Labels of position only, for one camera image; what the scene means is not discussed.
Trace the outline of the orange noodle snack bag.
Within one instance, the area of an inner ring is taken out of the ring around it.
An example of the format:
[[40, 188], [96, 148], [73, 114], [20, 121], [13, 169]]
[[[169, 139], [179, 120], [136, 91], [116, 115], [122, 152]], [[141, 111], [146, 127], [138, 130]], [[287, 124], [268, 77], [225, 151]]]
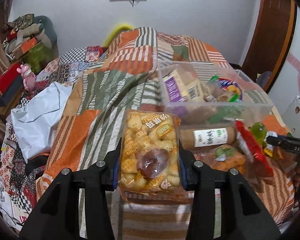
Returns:
[[245, 155], [230, 145], [223, 145], [214, 149], [207, 158], [207, 164], [215, 170], [226, 172], [231, 168], [235, 168], [241, 174], [246, 172], [246, 161]]

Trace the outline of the red gift box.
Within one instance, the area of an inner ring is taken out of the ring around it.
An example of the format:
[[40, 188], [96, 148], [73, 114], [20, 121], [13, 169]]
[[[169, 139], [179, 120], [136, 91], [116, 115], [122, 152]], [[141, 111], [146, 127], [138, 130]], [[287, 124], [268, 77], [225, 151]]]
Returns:
[[16, 78], [20, 77], [20, 73], [17, 71], [20, 68], [21, 64], [19, 62], [15, 62], [8, 70], [6, 70], [0, 76], [0, 96], [2, 96], [6, 90], [10, 87], [10, 85], [15, 81]]

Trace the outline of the orange striped patchwork quilt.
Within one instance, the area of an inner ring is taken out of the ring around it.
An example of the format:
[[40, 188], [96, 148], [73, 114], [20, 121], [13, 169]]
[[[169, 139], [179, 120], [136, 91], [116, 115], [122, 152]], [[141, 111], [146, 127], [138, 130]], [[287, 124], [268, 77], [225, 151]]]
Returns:
[[[56, 137], [36, 180], [40, 198], [64, 168], [78, 171], [103, 159], [117, 146], [128, 109], [161, 110], [157, 68], [176, 61], [209, 64], [204, 76], [217, 67], [229, 68], [213, 46], [189, 36], [168, 35], [150, 27], [126, 31], [117, 37], [98, 60], [86, 48], [72, 49], [50, 62], [52, 73], [74, 64], [89, 67], [75, 82], [67, 100]], [[184, 239], [191, 215], [191, 198], [169, 204], [133, 194], [125, 202], [119, 191], [107, 193], [109, 213], [116, 239]]]

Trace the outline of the white plastic bag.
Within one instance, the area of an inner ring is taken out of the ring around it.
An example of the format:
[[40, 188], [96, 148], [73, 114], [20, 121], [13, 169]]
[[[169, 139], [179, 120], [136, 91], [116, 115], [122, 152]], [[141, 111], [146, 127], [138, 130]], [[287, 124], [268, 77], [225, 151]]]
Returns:
[[11, 110], [7, 120], [17, 137], [17, 143], [26, 162], [51, 150], [56, 130], [72, 84], [53, 82], [34, 96], [24, 107]]

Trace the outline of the red snack packet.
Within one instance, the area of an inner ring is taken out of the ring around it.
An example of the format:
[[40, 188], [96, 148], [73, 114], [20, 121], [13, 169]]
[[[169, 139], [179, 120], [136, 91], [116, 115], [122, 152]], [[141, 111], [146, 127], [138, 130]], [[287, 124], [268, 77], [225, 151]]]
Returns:
[[273, 178], [273, 169], [269, 166], [266, 156], [253, 134], [239, 120], [235, 121], [235, 126], [239, 148], [253, 165], [255, 174], [262, 179]]

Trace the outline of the purple cracker pack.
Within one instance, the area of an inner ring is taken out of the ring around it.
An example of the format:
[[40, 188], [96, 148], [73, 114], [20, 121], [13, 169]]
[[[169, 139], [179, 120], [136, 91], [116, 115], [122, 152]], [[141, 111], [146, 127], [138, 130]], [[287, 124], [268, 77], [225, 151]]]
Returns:
[[204, 102], [202, 83], [194, 70], [178, 67], [163, 82], [170, 102]]

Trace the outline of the green-edged clear snack bag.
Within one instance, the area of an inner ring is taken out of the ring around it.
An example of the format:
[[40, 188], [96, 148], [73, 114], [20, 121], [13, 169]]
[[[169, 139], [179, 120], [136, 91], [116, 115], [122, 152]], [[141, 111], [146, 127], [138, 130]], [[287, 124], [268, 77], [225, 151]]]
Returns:
[[204, 100], [209, 103], [224, 103], [215, 107], [215, 114], [209, 118], [209, 123], [216, 124], [225, 120], [237, 119], [243, 113], [242, 102], [234, 92], [224, 91], [218, 81], [219, 76], [214, 75], [205, 84]]

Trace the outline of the small yellow green packet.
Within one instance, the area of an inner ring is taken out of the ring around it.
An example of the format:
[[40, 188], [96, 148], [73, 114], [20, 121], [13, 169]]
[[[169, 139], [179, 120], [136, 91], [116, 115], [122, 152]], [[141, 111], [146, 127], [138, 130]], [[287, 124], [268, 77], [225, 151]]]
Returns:
[[274, 131], [268, 131], [266, 133], [266, 136], [263, 140], [263, 151], [267, 156], [274, 158], [274, 146], [267, 142], [267, 137], [269, 136], [277, 137], [277, 133]]

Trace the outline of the green jelly cup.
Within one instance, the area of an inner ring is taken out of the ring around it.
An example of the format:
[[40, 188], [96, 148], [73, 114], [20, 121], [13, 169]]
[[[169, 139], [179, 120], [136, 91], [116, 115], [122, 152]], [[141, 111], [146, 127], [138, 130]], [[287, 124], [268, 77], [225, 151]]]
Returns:
[[253, 126], [250, 127], [250, 131], [251, 131], [252, 135], [254, 136], [254, 138], [256, 139], [256, 141], [260, 145], [262, 145], [262, 143], [267, 135], [267, 129], [264, 126], [264, 124], [261, 122], [256, 122], [253, 124]]

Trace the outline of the clear plastic storage bin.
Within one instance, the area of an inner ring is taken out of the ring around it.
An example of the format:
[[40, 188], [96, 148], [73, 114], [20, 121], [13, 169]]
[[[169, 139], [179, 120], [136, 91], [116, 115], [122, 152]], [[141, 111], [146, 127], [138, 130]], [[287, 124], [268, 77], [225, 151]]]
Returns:
[[183, 125], [219, 125], [236, 119], [248, 126], [271, 113], [266, 92], [241, 70], [208, 62], [159, 64], [164, 110]]

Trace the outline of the checkered patchwork blanket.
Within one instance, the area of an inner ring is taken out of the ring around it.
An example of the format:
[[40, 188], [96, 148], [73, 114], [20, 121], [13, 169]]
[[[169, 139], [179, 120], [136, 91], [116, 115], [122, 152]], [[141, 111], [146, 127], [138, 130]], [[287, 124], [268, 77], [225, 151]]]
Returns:
[[51, 61], [7, 117], [0, 156], [0, 213], [13, 230], [21, 230], [36, 205], [36, 180], [43, 175], [73, 84], [105, 52], [101, 46], [76, 48]]

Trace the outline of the brown roll with white label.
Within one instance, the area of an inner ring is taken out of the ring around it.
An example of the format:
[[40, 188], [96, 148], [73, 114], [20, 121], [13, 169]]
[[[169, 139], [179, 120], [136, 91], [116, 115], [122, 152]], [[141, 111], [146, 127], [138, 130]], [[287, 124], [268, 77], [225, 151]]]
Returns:
[[180, 141], [187, 150], [210, 150], [222, 145], [232, 145], [237, 138], [234, 126], [205, 129], [181, 129]]

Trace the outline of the blue cookie packet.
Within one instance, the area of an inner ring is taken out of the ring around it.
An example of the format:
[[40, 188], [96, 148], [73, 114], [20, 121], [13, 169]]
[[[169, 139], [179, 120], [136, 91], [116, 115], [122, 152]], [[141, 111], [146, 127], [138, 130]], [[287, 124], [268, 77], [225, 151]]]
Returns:
[[219, 77], [218, 81], [224, 91], [234, 92], [235, 94], [238, 95], [239, 100], [242, 100], [243, 98], [242, 90], [236, 81], [232, 81], [222, 77]]

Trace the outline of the pile of cushions and boxes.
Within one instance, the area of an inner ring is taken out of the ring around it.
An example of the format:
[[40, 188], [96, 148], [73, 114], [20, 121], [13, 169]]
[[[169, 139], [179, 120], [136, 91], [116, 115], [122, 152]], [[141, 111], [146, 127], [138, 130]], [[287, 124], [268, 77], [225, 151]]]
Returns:
[[28, 64], [35, 74], [58, 56], [56, 31], [43, 15], [26, 14], [9, 22], [2, 46], [10, 63]]

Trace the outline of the clear pack of crackers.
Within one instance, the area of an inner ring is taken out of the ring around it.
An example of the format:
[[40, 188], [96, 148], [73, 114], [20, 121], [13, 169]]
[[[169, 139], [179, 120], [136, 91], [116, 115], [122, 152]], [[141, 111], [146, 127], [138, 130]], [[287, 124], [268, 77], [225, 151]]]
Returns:
[[179, 126], [171, 113], [125, 112], [118, 183], [125, 201], [188, 202], [181, 185]]

